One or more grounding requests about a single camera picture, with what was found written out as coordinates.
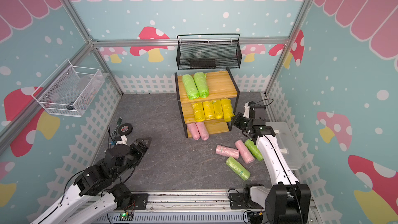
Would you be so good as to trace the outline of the pink trash bag roll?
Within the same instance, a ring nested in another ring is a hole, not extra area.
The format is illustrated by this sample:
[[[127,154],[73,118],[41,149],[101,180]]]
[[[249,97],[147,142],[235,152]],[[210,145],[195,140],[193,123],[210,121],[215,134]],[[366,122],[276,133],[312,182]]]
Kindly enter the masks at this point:
[[[249,149],[245,146],[242,140],[238,140],[235,142],[235,146],[238,149],[242,159],[246,164],[250,164],[255,161],[254,156],[251,154]]]
[[[200,133],[199,133],[198,128],[195,123],[187,124],[187,129],[190,132],[190,134],[194,140],[200,139],[201,136],[200,136]]]
[[[225,156],[225,157],[233,157],[234,159],[239,159],[239,150],[234,148],[229,148],[221,145],[217,145],[216,154]]]
[[[209,133],[205,126],[204,122],[197,122],[196,127],[198,129],[199,135],[203,141],[207,141],[209,139]]]

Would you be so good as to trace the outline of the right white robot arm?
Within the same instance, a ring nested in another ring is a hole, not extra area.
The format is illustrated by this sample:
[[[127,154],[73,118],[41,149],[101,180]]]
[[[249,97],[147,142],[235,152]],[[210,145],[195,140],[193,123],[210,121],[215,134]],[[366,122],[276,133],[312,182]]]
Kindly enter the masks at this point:
[[[267,125],[265,119],[256,117],[257,108],[266,108],[266,105],[254,101],[246,103],[244,113],[237,113],[232,123],[262,156],[272,187],[260,184],[246,186],[246,203],[260,205],[269,224],[305,224],[311,203],[309,186],[300,183],[289,168],[279,148],[276,131]]]

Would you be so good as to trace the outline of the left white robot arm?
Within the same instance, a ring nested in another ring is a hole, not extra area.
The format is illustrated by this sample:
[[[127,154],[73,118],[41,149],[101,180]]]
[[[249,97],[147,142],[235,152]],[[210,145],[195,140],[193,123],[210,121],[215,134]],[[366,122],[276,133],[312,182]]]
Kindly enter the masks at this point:
[[[105,158],[78,172],[62,197],[34,220],[35,224],[90,224],[114,210],[122,217],[146,209],[148,194],[134,194],[121,175],[134,171],[148,151],[152,139],[137,138],[128,145],[124,140],[106,150]]]

